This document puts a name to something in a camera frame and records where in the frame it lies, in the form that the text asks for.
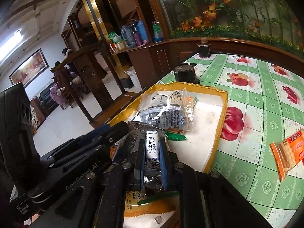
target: blue thermos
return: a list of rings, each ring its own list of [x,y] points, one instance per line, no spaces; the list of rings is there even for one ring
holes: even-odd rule
[[[141,37],[141,40],[144,44],[147,44],[149,43],[149,40],[148,40],[148,35],[146,33],[146,30],[145,30],[145,26],[143,25],[143,21],[142,20],[139,20],[138,21],[138,25],[137,25],[137,30],[139,32],[139,35]]]
[[[123,27],[121,28],[120,39],[126,42],[127,48],[129,49],[137,46],[136,41],[133,37],[133,32],[131,28],[127,25],[123,25]]]

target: white tile floor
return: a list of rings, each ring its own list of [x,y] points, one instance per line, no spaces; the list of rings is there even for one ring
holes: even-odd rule
[[[111,72],[103,79],[103,82],[113,99],[121,94]],[[132,87],[131,89],[126,88],[126,91],[140,92],[141,89]],[[101,107],[92,93],[86,95],[82,102],[92,117],[101,111]],[[57,107],[38,128],[37,134],[34,136],[35,147],[42,156],[67,140],[91,130],[93,128],[78,106],[73,109],[68,107],[64,111]]]

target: black hair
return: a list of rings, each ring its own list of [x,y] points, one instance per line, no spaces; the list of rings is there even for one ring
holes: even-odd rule
[[[68,48],[64,48],[62,51],[62,54],[66,54],[67,53]]]

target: glass partition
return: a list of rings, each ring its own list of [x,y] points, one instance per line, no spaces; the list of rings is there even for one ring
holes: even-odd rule
[[[304,58],[303,29],[284,0],[160,0],[171,38],[227,37]]]

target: black leather sofa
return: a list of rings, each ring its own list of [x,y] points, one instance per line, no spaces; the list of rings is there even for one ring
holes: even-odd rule
[[[40,93],[40,107],[46,116],[48,116],[58,106],[58,104],[51,98],[50,95],[50,89],[54,85],[55,83],[50,84],[46,89],[44,89]]]

